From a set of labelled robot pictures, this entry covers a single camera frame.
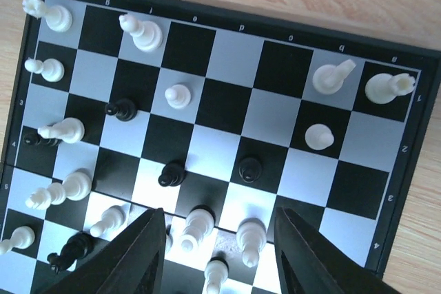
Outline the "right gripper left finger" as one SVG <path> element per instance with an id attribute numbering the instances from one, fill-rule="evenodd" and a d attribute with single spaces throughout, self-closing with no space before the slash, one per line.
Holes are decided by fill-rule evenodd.
<path id="1" fill-rule="evenodd" d="M 46 293 L 160 293 L 165 216 L 148 209 L 78 270 Z"/>

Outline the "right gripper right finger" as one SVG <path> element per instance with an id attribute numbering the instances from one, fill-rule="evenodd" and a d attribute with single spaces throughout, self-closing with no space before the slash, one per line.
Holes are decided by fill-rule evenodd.
<path id="1" fill-rule="evenodd" d="M 348 258 L 292 209 L 276 209 L 274 245 L 282 293 L 398 292 Z"/>

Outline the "white king tall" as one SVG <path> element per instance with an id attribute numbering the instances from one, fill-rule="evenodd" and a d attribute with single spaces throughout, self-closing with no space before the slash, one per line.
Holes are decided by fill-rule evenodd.
<path id="1" fill-rule="evenodd" d="M 236 232 L 236 241 L 242 251 L 243 264 L 248 268 L 257 266 L 260 252 L 267 242 L 267 232 L 264 224 L 257 219 L 244 220 Z"/>

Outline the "white bishop tall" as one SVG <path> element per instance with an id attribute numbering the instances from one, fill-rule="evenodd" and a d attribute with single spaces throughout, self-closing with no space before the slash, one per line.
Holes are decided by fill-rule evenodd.
<path id="1" fill-rule="evenodd" d="M 201 242 L 214 229 L 214 218 L 205 209 L 191 211 L 185 219 L 185 228 L 179 238 L 181 249 L 190 253 L 199 248 Z"/>

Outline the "white queen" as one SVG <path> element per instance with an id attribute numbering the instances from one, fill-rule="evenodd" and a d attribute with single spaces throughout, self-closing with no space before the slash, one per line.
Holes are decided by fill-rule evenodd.
<path id="1" fill-rule="evenodd" d="M 65 180 L 53 182 L 47 188 L 38 188 L 25 201 L 31 209 L 46 210 L 51 205 L 60 205 L 66 199 L 79 201 L 88 196 L 92 189 L 92 179 L 82 171 L 69 174 Z"/>

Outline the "black pawn e3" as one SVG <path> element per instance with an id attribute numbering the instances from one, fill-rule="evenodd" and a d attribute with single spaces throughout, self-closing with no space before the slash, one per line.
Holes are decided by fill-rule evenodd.
<path id="1" fill-rule="evenodd" d="M 158 183 L 162 187 L 177 187 L 186 177 L 186 170 L 184 165 L 178 161 L 172 161 L 164 166 L 160 176 L 158 177 Z"/>

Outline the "black pawn c3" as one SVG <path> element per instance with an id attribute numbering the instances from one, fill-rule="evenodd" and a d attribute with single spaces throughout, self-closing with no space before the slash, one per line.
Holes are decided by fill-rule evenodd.
<path id="1" fill-rule="evenodd" d="M 243 158 L 238 164 L 238 174 L 244 182 L 251 183 L 258 180 L 262 174 L 263 166 L 256 157 Z"/>

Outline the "white pawn b2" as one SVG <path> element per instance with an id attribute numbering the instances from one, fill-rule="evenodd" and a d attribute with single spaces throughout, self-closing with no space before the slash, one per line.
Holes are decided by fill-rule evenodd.
<path id="1" fill-rule="evenodd" d="M 334 135 L 324 124 L 314 124 L 305 132 L 306 144 L 314 150 L 324 150 L 334 143 Z"/>

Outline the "black pawn f3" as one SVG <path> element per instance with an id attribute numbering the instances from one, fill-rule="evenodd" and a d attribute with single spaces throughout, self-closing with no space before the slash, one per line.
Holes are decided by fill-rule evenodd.
<path id="1" fill-rule="evenodd" d="M 137 115 L 137 107 L 133 101 L 123 98 L 118 101 L 109 102 L 105 105 L 105 113 L 109 116 L 115 116 L 120 121 L 132 120 Z"/>

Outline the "black pawn h4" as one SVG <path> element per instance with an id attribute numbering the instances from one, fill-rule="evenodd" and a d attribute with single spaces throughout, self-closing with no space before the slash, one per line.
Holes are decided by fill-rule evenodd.
<path id="1" fill-rule="evenodd" d="M 36 132 L 30 132 L 23 137 L 23 143 L 28 146 L 56 147 L 61 143 L 58 138 L 43 138 Z"/>

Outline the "black and silver chessboard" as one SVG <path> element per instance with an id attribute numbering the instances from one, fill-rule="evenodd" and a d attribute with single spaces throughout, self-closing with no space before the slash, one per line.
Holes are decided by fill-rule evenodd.
<path id="1" fill-rule="evenodd" d="M 43 20 L 25 20 L 1 157 L 1 237 L 28 226 L 35 241 L 2 255 L 2 293 L 41 293 L 61 280 L 47 256 L 113 206 L 126 223 L 162 208 L 173 240 L 192 209 L 211 210 L 214 229 L 198 250 L 173 244 L 166 255 L 163 293 L 200 293 L 216 256 L 229 266 L 224 293 L 279 293 L 278 207 L 295 210 L 355 263 L 383 276 L 438 92 L 439 52 L 181 0 L 44 1 L 66 7 L 73 22 L 54 32 Z M 161 46 L 139 50 L 120 27 L 122 14 L 158 24 Z M 25 69 L 27 59 L 59 60 L 64 77 L 48 82 Z M 342 87 L 317 92 L 314 72 L 348 59 L 356 67 Z M 415 89 L 372 103 L 365 85 L 380 73 L 408 73 Z M 165 98 L 176 84 L 192 95 L 183 109 Z M 138 109 L 126 122 L 105 113 L 107 103 L 123 98 Z M 69 117 L 84 124 L 79 142 L 23 143 L 26 134 Z M 305 142 L 318 123 L 334 135 L 324 150 Z M 249 156 L 263 166 L 251 183 L 238 174 Z M 184 165 L 186 177 L 162 187 L 158 177 L 172 161 Z M 26 207 L 38 188 L 76 171 L 92 179 L 84 199 Z M 267 232 L 253 268 L 236 241 L 248 219 Z"/>

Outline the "white pawn e2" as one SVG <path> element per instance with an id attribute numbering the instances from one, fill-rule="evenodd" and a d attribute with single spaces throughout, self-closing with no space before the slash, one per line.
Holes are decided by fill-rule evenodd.
<path id="1" fill-rule="evenodd" d="M 190 90 L 182 84 L 173 85 L 165 90 L 165 98 L 168 105 L 174 109 L 183 109 L 191 101 Z"/>

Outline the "white knight b1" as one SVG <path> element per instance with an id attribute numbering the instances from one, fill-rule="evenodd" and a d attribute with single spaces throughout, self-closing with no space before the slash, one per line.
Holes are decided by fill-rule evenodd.
<path id="1" fill-rule="evenodd" d="M 355 67 L 356 63 L 351 59 L 343 61 L 339 65 L 323 65 L 314 72 L 313 87 L 321 94 L 335 94 Z"/>

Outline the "white rook corner a1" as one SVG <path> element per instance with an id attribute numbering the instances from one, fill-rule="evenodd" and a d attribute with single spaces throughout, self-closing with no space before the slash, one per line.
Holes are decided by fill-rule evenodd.
<path id="1" fill-rule="evenodd" d="M 366 97 L 375 104 L 384 105 L 396 97 L 406 96 L 415 89 L 416 79 L 408 73 L 395 76 L 387 73 L 376 74 L 365 85 Z"/>

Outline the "white pawn h2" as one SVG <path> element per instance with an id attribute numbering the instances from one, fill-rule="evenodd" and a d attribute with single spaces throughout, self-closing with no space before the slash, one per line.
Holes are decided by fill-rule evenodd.
<path id="1" fill-rule="evenodd" d="M 47 59 L 45 61 L 27 59 L 24 66 L 27 71 L 40 74 L 46 81 L 51 83 L 59 82 L 65 73 L 63 64 L 56 59 Z"/>

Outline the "white bishop f1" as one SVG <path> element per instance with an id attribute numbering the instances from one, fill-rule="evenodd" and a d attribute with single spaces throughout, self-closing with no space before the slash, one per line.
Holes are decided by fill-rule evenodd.
<path id="1" fill-rule="evenodd" d="M 140 21 L 131 14 L 122 14 L 119 16 L 119 24 L 124 32 L 131 35 L 134 45 L 143 52 L 152 52 L 162 44 L 162 29 L 153 21 Z"/>

